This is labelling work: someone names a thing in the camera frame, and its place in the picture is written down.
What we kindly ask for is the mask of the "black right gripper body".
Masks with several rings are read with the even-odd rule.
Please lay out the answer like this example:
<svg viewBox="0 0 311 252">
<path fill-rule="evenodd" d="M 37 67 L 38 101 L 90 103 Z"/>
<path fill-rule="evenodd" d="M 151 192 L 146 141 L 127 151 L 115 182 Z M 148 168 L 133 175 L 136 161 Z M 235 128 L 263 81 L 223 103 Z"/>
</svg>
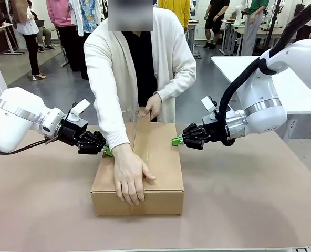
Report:
<svg viewBox="0 0 311 252">
<path fill-rule="evenodd" d="M 214 120 L 210 123 L 203 124 L 204 137 L 203 140 L 207 142 L 222 142 L 227 143 L 226 122 L 224 120 Z"/>
</svg>

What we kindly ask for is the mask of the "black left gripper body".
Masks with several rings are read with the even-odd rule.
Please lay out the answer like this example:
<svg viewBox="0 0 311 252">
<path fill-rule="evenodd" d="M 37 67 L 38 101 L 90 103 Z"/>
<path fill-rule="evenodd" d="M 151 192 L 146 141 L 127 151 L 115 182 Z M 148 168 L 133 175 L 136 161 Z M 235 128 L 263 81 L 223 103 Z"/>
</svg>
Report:
<svg viewBox="0 0 311 252">
<path fill-rule="evenodd" d="M 77 122 L 62 119 L 57 140 L 70 146 L 77 145 L 79 136 L 87 130 L 87 126 L 88 122 L 84 119 Z"/>
</svg>

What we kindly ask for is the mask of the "person right hand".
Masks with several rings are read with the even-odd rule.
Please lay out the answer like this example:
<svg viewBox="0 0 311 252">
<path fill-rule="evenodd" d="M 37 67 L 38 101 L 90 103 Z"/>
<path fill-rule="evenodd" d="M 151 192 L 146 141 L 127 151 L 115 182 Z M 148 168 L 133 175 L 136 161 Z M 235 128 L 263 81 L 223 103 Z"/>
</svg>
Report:
<svg viewBox="0 0 311 252">
<path fill-rule="evenodd" d="M 130 144 L 116 146 L 112 153 L 116 195 L 130 205 L 138 205 L 144 201 L 143 179 L 154 181 L 156 178 L 144 161 L 134 154 Z"/>
</svg>

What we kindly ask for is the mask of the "person left hand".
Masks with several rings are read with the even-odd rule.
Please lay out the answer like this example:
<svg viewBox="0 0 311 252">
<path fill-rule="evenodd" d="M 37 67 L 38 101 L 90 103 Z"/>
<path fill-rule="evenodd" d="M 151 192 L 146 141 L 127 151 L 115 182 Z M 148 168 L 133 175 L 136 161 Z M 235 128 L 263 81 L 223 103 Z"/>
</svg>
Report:
<svg viewBox="0 0 311 252">
<path fill-rule="evenodd" d="M 161 97 L 158 93 L 155 93 L 152 97 L 148 99 L 142 115 L 144 117 L 149 116 L 150 121 L 154 121 L 160 113 L 161 105 Z"/>
</svg>

